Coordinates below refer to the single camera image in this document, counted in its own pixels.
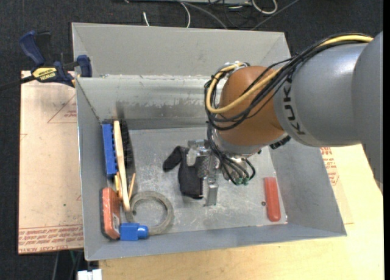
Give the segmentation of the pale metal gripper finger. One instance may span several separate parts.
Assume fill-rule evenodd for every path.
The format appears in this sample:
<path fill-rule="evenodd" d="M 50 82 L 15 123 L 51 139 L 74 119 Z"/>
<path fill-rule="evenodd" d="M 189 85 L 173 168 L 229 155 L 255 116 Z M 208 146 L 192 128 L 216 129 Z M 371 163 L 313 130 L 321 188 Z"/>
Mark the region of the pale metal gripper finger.
<path fill-rule="evenodd" d="M 198 158 L 206 157 L 210 154 L 210 143 L 206 139 L 194 139 L 188 141 L 188 153 L 186 163 L 195 164 Z"/>
<path fill-rule="evenodd" d="M 215 206 L 217 204 L 219 184 L 213 178 L 206 179 L 205 206 Z"/>

